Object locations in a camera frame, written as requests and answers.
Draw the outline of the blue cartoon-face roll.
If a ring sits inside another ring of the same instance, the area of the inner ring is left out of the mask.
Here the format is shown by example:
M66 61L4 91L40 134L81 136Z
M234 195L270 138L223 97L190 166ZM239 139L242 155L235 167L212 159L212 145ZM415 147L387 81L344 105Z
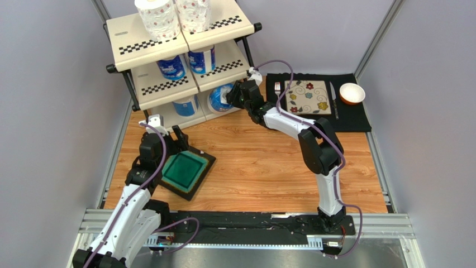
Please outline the blue cartoon-face roll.
M226 100L226 95L233 89L233 84L225 84L213 89L207 97L207 105L212 113L222 114L234 108Z

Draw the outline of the plastic-wrapped roll blue label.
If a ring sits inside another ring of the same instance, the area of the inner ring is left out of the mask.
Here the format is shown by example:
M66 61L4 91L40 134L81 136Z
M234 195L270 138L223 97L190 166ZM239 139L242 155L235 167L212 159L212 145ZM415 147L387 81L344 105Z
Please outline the plastic-wrapped roll blue label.
M182 117L190 117L195 115L199 109L199 101L197 95L192 95L172 102L176 113Z

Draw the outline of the dark blue roll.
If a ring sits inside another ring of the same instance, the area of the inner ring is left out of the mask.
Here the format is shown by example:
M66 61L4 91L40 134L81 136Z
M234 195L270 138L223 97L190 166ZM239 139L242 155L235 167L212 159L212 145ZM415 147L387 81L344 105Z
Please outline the dark blue roll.
M208 74L216 68L215 46L207 46L188 52L188 61L195 74Z
M164 78L179 80L185 77L187 65L183 54L157 61L158 68Z

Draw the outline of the white floral paper roll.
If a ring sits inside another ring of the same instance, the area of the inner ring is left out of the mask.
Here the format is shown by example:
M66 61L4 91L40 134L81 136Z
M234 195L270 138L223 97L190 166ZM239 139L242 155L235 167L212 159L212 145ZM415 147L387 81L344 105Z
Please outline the white floral paper roll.
M177 0L175 5L183 31L200 33L207 31L211 27L211 1Z

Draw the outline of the white red-floral paper roll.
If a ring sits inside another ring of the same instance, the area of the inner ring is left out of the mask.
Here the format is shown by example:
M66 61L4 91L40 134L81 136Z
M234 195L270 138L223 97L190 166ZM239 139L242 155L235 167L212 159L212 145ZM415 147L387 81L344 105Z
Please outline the white red-floral paper roll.
M153 41L169 41L180 34L180 23L172 0L135 0L134 4Z

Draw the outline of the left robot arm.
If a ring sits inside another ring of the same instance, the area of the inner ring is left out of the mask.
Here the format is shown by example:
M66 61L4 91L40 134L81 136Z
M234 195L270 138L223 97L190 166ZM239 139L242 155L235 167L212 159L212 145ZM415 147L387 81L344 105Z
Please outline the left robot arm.
M144 121L142 138L145 146L139 155L139 165L127 175L121 199L97 238L87 249L76 250L73 267L130 267L147 238L159 228L161 211L151 197L163 177L167 159L189 148L188 135L179 126L176 135Z

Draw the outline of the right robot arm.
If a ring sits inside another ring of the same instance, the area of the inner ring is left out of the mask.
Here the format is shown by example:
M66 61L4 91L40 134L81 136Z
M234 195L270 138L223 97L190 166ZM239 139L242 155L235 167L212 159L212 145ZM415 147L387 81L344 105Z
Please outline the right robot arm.
M340 199L339 167L343 148L330 122L288 113L264 100L254 80L237 81L222 99L235 108L245 109L252 121L277 130L299 142L303 161L316 176L319 192L318 224L326 232L339 227L346 215Z

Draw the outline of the cream checkered three-tier shelf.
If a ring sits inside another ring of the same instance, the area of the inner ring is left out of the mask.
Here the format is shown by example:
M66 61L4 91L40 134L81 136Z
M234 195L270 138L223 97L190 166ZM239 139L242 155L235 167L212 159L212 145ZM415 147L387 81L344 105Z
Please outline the cream checkered three-tier shelf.
M235 1L137 1L137 13L106 21L114 63L133 111L158 114L166 130L190 127L234 112L224 87L245 79L253 65L238 41L261 29Z

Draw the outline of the silver fork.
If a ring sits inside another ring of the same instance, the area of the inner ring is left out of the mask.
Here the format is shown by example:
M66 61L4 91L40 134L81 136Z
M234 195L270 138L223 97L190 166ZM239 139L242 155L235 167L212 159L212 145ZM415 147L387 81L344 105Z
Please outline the silver fork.
M281 83L280 82L275 82L274 83L274 92L277 95L277 98L280 98L281 95Z

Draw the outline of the green square plate black rim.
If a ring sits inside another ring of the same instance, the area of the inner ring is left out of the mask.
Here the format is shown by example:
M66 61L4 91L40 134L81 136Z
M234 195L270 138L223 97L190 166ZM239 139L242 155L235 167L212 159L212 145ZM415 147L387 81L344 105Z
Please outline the green square plate black rim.
M215 161L214 156L190 146L188 150L168 157L159 185L191 201Z

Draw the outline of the square floral plate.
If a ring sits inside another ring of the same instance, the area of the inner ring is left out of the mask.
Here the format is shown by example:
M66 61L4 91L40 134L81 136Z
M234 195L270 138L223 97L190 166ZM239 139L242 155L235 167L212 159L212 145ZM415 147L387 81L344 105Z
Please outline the square floral plate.
M285 81L285 109L296 115L329 115L331 114L330 99L326 83L321 80Z

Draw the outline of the silver table knife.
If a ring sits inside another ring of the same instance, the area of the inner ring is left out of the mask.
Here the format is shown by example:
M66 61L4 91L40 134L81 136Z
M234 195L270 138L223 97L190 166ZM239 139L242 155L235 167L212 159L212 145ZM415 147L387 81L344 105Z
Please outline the silver table knife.
M334 106L335 118L336 118L336 120L338 120L339 119L339 113L338 113L338 109L337 109L336 91L335 91L335 88L334 88L334 85L333 85L332 82L330 82L330 91L331 91L331 98L332 98L332 102L333 102L333 106Z

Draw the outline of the white and orange bowl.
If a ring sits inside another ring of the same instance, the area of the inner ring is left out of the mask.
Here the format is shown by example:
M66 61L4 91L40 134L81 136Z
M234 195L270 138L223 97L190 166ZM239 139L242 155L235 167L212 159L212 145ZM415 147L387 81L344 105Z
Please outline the white and orange bowl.
M340 99L348 105L362 103L366 97L365 90L355 83L345 83L339 89Z

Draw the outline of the black cloth placemat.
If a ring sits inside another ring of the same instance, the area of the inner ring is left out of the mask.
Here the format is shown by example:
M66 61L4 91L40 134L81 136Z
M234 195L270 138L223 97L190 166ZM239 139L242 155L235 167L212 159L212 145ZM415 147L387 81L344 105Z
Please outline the black cloth placemat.
M278 100L278 96L274 91L274 84L275 82L280 82L281 86L284 86L284 82L291 78L290 73L279 73L273 74L268 73L266 76L266 98L268 101L275 103ZM368 121L368 118L365 113L365 109L362 103L357 105L351 106L345 104L339 97L339 89L343 84L346 83L354 83L357 84L356 77L354 74L339 74L339 75L321 75L321 74L303 74L303 73L294 73L293 81L300 80L304 84L308 82L304 82L305 80L312 80L312 81L324 81L326 84L326 89L331 97L331 90L330 90L330 83L335 88L336 92L336 103L337 103L337 111L339 115L339 119L335 118L334 115L334 105L332 100L330 101L330 110L332 112L331 115L319 115L309 114L309 115L302 115L303 118L306 119L314 119L318 120L319 118L326 118L330 121L331 125L333 126L336 132L370 132L372 127Z

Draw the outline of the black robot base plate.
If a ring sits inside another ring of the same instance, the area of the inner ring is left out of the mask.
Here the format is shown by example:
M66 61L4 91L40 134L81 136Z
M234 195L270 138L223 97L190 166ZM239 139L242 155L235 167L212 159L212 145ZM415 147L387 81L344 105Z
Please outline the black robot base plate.
M162 227L182 219L186 221L168 231L174 242L223 245L305 245L310 235L353 236L357 228L347 215L337 226L325 231L316 214L286 215L258 212L200 212L178 211L165 216Z

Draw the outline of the aluminium frame rail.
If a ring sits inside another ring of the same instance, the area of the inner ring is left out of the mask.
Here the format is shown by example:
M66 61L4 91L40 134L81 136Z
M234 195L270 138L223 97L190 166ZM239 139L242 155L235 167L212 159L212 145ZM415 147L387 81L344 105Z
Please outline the aluminium frame rail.
M410 218L349 213L324 232L316 213L171 212L171 248L149 252L167 236L142 240L133 267L424 267Z

